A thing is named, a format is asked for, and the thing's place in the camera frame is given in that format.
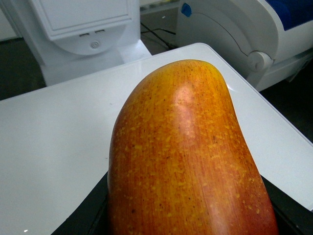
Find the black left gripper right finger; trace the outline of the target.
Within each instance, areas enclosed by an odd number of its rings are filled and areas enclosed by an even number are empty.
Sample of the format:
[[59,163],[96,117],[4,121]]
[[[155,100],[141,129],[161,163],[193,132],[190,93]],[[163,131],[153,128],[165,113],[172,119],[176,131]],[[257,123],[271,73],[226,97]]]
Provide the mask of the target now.
[[312,235],[313,212],[300,205],[278,187],[262,178],[273,205],[281,235]]

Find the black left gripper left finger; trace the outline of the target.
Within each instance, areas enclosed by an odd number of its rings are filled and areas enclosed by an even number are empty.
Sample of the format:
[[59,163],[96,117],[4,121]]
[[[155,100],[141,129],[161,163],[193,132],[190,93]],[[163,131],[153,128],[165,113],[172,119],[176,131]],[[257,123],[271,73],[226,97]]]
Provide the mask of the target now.
[[106,235],[107,174],[97,183],[78,208],[54,232],[54,235]]

